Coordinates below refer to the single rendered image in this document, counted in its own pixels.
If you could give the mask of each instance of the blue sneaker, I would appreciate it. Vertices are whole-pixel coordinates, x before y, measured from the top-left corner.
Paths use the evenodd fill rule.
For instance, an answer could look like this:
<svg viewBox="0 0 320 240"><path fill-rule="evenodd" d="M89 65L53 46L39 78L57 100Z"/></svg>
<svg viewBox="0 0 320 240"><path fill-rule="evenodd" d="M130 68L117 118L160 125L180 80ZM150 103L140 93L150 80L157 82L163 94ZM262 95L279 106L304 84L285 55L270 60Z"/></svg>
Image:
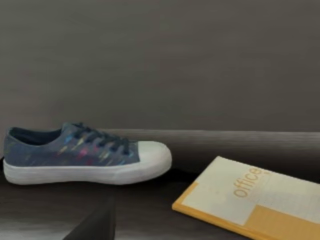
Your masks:
<svg viewBox="0 0 320 240"><path fill-rule="evenodd" d="M82 123L55 131L13 127L4 141L4 175L18 185L133 184L156 178L171 165L171 152L160 142L131 141Z"/></svg>

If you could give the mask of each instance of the canvas shoe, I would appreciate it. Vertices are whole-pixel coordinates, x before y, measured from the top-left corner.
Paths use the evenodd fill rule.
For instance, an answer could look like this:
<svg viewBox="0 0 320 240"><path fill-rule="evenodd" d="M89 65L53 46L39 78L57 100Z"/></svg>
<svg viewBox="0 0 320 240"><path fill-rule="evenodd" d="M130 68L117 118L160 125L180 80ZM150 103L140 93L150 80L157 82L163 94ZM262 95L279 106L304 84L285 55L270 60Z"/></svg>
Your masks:
<svg viewBox="0 0 320 240"><path fill-rule="evenodd" d="M171 152L160 142L128 140L82 123L54 131L12 127L4 140L4 175L18 185L133 184L156 178L171 165Z"/></svg>

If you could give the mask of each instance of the notepad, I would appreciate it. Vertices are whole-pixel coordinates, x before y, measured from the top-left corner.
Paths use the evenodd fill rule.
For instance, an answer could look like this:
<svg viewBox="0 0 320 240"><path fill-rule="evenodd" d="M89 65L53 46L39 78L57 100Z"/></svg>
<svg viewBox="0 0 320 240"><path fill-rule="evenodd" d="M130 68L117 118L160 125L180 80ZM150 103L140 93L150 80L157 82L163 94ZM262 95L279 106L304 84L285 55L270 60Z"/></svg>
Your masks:
<svg viewBox="0 0 320 240"><path fill-rule="evenodd" d="M254 240L320 239L319 184L223 157L172 208Z"/></svg>

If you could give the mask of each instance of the white toe cap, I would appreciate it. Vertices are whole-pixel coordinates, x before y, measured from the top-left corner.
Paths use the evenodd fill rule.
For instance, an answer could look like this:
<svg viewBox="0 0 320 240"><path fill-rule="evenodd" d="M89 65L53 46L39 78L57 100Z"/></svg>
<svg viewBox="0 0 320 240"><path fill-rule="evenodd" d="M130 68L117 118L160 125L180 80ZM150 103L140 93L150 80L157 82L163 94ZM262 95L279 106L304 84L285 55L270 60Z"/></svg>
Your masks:
<svg viewBox="0 0 320 240"><path fill-rule="evenodd" d="M139 141L138 151L142 164L171 165L172 163L172 156L169 148L161 142Z"/></svg>

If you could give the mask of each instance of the shoe upper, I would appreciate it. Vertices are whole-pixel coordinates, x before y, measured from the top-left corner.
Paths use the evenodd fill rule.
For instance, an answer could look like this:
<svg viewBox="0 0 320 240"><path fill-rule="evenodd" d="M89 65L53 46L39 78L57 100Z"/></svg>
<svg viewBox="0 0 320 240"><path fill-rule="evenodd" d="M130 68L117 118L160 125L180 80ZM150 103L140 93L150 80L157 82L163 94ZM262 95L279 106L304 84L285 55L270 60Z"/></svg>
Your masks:
<svg viewBox="0 0 320 240"><path fill-rule="evenodd" d="M4 159L16 167L120 166L140 161L138 142L65 123L55 131L10 128Z"/></svg>

